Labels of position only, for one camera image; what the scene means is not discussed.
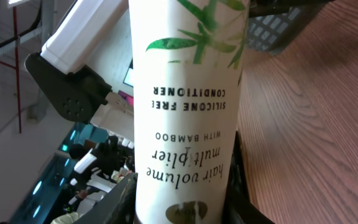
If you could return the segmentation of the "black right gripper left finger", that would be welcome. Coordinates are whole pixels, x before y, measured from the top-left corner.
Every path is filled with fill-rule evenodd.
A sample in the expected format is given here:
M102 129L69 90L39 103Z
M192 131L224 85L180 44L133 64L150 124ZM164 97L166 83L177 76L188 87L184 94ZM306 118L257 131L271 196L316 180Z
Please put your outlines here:
M97 205L74 224L133 224L137 174L125 176Z

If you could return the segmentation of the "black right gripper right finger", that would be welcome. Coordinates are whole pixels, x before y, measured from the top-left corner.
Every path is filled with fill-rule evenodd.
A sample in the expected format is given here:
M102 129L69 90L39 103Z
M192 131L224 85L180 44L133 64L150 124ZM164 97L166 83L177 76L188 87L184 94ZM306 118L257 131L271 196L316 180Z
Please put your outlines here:
M250 202L241 149L239 133L236 132L222 223L274 224Z

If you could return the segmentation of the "white tube with gold cap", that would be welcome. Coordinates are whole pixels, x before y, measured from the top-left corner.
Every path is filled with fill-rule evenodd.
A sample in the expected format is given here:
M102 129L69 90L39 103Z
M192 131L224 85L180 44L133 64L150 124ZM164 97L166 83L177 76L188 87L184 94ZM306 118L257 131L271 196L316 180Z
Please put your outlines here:
M221 223L248 0L130 0L136 223Z

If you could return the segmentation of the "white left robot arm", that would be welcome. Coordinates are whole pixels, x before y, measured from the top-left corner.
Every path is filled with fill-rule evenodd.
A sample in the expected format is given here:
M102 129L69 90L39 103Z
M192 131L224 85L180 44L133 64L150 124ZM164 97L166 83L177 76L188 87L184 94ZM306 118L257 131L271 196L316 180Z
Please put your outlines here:
M128 1L81 0L25 68L60 116L134 142L133 105L121 96L133 95L131 64Z

